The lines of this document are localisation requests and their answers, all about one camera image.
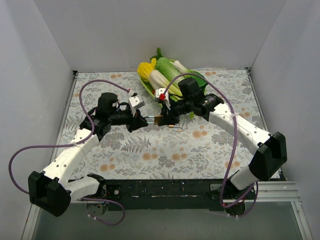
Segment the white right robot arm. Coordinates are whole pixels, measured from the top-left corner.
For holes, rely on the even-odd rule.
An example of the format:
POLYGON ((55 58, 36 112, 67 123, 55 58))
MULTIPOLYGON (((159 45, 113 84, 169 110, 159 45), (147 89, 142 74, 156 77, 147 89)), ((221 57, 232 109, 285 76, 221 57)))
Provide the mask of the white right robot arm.
POLYGON ((194 113, 215 124, 234 137, 253 155, 250 163, 223 181, 217 190, 222 199, 237 199, 258 181, 268 181, 286 163, 286 138, 260 129, 234 110, 220 96, 205 94, 197 81, 188 77, 178 83, 182 98, 174 101, 165 88, 155 91, 155 100, 162 104, 158 125, 176 124, 180 116, 194 113))

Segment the large brass padlock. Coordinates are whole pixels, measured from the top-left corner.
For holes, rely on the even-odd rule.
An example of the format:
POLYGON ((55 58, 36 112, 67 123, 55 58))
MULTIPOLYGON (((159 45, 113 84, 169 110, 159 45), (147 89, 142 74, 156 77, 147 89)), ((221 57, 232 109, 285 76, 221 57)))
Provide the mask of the large brass padlock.
POLYGON ((162 115, 154 115, 154 116, 147 116, 145 119, 149 125, 158 125, 159 121, 162 119, 162 115))

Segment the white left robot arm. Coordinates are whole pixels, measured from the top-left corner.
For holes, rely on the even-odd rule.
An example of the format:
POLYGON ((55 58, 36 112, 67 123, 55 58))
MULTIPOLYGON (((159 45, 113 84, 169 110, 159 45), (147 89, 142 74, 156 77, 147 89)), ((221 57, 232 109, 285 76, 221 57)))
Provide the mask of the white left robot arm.
POLYGON ((90 118, 80 124, 70 147, 41 172, 33 171, 28 177, 30 202, 55 217, 61 216, 70 203, 83 197, 101 200, 106 196, 104 178, 94 173, 70 181, 73 171, 89 151, 97 146, 112 126, 125 125, 129 132, 148 126, 140 108, 144 106, 142 97, 136 93, 123 103, 120 109, 118 97, 114 93, 102 93, 97 107, 91 110, 90 118))

